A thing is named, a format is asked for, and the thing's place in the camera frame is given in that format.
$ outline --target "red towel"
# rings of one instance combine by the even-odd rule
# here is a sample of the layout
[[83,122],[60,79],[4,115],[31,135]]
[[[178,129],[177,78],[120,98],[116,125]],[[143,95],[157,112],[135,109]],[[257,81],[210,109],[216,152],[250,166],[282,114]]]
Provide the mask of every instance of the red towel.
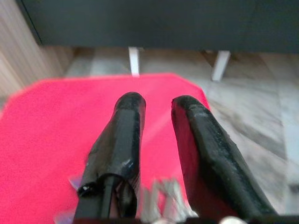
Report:
[[177,178],[185,188],[171,122],[171,101],[203,91],[173,74],[45,80],[11,97],[0,120],[0,223],[46,224],[76,208],[68,178],[84,171],[115,102],[136,91],[146,100],[141,183]]

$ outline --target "gray furniture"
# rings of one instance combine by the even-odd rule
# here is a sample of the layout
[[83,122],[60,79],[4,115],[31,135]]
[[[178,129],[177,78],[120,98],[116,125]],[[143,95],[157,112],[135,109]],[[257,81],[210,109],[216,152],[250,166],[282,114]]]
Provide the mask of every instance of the gray furniture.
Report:
[[17,2],[42,45],[299,52],[298,0]]

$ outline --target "wooden panel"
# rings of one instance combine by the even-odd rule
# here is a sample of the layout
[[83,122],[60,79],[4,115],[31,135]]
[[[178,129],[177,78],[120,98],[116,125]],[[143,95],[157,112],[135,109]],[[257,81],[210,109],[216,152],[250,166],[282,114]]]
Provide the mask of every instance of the wooden panel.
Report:
[[70,47],[39,46],[15,1],[0,1],[0,96],[61,76],[72,58]]

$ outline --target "white furniture leg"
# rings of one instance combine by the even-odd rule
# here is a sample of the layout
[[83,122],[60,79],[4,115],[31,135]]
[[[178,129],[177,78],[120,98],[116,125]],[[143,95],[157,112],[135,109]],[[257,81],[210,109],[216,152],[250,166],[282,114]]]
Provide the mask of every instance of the white furniture leg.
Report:
[[223,73],[225,71],[226,65],[228,64],[228,60],[230,57],[230,52],[228,50],[220,50],[218,52],[213,72],[212,72],[212,80],[220,81]]
[[131,74],[134,77],[139,77],[139,51],[138,48],[129,47],[129,57]]

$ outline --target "gray tile floor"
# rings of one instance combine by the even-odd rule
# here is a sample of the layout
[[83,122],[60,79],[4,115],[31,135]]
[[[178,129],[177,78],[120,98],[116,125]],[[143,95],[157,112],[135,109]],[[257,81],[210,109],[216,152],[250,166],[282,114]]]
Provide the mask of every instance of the gray tile floor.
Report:
[[[299,213],[299,56],[232,54],[221,82],[215,53],[141,50],[141,73],[174,72],[200,86],[279,213]],[[127,49],[80,49],[66,77],[128,74]]]

